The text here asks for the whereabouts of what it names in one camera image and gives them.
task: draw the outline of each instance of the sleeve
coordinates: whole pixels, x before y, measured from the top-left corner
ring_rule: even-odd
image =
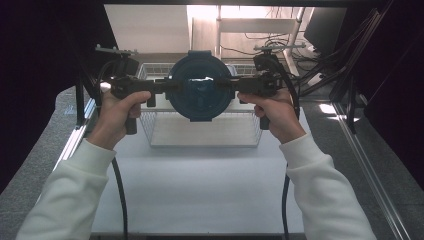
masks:
[[[376,239],[346,177],[310,134],[280,146],[307,239]]]
[[[83,140],[74,155],[61,161],[48,177],[16,239],[89,239],[115,154]]]

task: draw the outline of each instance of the hand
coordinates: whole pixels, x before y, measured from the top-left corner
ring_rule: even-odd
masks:
[[[269,130],[282,144],[306,134],[296,117],[291,96],[287,90],[280,89],[271,98],[243,93],[239,93],[237,97],[243,102],[256,104],[256,116],[266,115],[269,118]]]
[[[119,100],[110,91],[105,92],[99,120],[87,141],[113,150],[126,134],[125,121],[127,117],[138,118],[141,114],[140,103],[145,102],[150,96],[150,92],[136,92]]]

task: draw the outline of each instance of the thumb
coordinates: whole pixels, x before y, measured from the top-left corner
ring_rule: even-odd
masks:
[[[121,104],[121,107],[129,111],[132,106],[134,106],[137,103],[145,102],[150,97],[151,97],[151,94],[148,91],[135,92],[128,95],[126,98],[122,99],[119,102],[119,104]]]
[[[265,101],[265,98],[259,97],[259,96],[254,95],[254,94],[238,93],[237,97],[240,100],[242,100],[243,102],[253,103],[253,104],[256,104],[256,105],[261,106],[261,107],[263,107],[263,104],[264,104],[264,101]]]

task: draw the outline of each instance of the sleeve cuff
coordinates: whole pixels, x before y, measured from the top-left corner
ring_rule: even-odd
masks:
[[[288,169],[295,169],[319,161],[325,154],[318,148],[312,135],[306,135],[280,145]]]
[[[66,163],[85,172],[105,175],[115,155],[115,151],[101,148],[84,139]]]

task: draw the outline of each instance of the white wall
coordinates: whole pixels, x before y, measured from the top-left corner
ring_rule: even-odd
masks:
[[[120,50],[186,53],[190,34],[186,6],[105,5]]]

